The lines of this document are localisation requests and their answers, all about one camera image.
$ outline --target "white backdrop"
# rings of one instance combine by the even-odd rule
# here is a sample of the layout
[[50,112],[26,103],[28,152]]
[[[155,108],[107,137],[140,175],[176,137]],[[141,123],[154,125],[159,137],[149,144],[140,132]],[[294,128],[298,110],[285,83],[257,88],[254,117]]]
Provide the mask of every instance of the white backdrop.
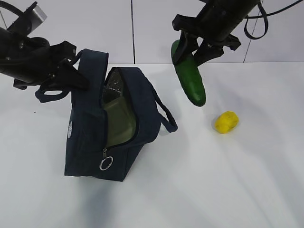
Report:
[[[264,0],[267,12],[273,12],[295,0]],[[22,11],[33,0],[9,0]],[[110,63],[133,63],[131,0],[38,0],[48,19],[32,36],[42,36],[51,44],[67,40],[78,50],[90,48],[110,53]],[[136,63],[170,63],[170,47],[180,33],[172,28],[176,14],[196,16],[204,3],[198,0],[133,0],[133,25]],[[225,48],[225,54],[212,62],[281,62],[304,61],[304,3],[269,18],[269,32],[261,40],[250,40],[244,24],[233,35],[242,46],[237,51]],[[15,19],[3,10],[8,25]],[[251,20],[253,31],[256,20]],[[263,33],[263,20],[258,20],[255,36]]]

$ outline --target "metal ring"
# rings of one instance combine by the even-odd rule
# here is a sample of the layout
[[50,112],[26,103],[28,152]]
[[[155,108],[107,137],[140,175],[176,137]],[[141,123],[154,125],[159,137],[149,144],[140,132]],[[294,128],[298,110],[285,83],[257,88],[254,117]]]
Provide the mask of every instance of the metal ring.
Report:
[[[111,159],[111,162],[110,162],[110,164],[105,169],[103,169],[102,165],[105,162],[105,160],[107,160],[108,158]],[[109,169],[111,167],[112,163],[113,163],[113,157],[112,156],[106,157],[105,159],[103,159],[101,161],[99,168],[100,168],[101,171],[105,171],[105,170],[107,170],[107,169]]]

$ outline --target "bag strap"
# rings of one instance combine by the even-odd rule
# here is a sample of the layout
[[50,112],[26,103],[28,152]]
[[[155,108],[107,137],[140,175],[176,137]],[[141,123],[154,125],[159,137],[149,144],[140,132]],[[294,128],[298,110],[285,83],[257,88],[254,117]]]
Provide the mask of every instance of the bag strap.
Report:
[[[83,50],[80,51],[75,58],[70,62],[70,64],[74,65],[81,57],[83,53]],[[50,101],[58,101],[61,100],[63,98],[65,98],[70,90],[64,89],[62,90],[62,92],[60,94],[56,94],[56,95],[45,95],[44,93],[41,91],[41,87],[35,92],[35,97],[41,102],[41,103],[46,103],[46,102],[50,102]]]
[[166,113],[167,118],[163,117],[162,114],[159,113],[160,115],[160,121],[161,123],[165,126],[165,128],[167,129],[167,131],[169,133],[175,132],[177,131],[178,127],[177,124],[175,122],[175,119],[173,117],[173,115],[171,114],[171,112],[169,111],[169,109],[162,103],[161,99],[158,97],[153,85],[150,83],[151,87],[152,87],[152,92],[155,98],[155,101],[158,103],[158,105],[162,108],[162,110]]
[[69,92],[70,92],[69,90],[63,90],[60,94],[46,95],[46,94],[44,94],[45,92],[42,92],[39,89],[35,92],[35,96],[41,103],[46,103],[46,102],[50,102],[50,101],[61,100],[62,98],[65,98],[69,94]]

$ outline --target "cucumber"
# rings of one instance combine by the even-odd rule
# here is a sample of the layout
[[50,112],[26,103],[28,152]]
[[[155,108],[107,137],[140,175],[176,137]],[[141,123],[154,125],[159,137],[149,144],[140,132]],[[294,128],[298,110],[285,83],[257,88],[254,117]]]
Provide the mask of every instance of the cucumber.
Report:
[[[173,57],[179,40],[176,40],[171,47]],[[198,67],[192,54],[189,54],[182,62],[174,66],[177,77],[180,80],[188,99],[196,106],[202,107],[206,103],[206,93]]]

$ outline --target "black cable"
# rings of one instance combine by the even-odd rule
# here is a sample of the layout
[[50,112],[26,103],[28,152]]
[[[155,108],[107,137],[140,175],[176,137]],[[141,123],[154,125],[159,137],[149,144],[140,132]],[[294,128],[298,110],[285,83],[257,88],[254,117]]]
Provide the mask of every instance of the black cable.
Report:
[[[292,8],[293,6],[299,4],[299,3],[302,2],[302,1],[304,1],[304,0],[298,0],[298,1],[294,2],[293,4],[291,4],[291,5],[289,5],[289,6],[286,6],[285,8],[280,9],[280,10],[278,10],[278,11],[276,11],[276,12],[269,13],[269,14],[267,14],[266,16],[269,17],[269,16],[273,16],[273,15],[275,15],[275,14],[281,13],[281,12],[283,12],[283,11],[289,9],[289,8]],[[258,18],[263,18],[263,15],[262,15],[262,16],[252,16],[252,17],[247,16],[247,17],[245,17],[245,19],[258,19]]]
[[0,1],[0,7],[16,14],[18,17],[21,17],[23,15],[23,12],[21,10],[7,2]]
[[260,10],[260,12],[261,12],[261,14],[262,14],[262,17],[264,18],[265,32],[264,32],[264,34],[261,35],[260,37],[254,37],[253,35],[251,35],[251,34],[248,32],[248,29],[247,29],[248,21],[249,21],[249,19],[247,19],[246,24],[245,24],[245,27],[244,27],[244,32],[245,32],[245,35],[246,35],[249,39],[261,39],[261,38],[264,37],[264,36],[266,35],[266,33],[268,32],[269,23],[268,23],[267,13],[266,13],[265,9],[263,8],[261,2],[259,2],[259,3],[257,4],[257,6],[258,6],[258,9]]

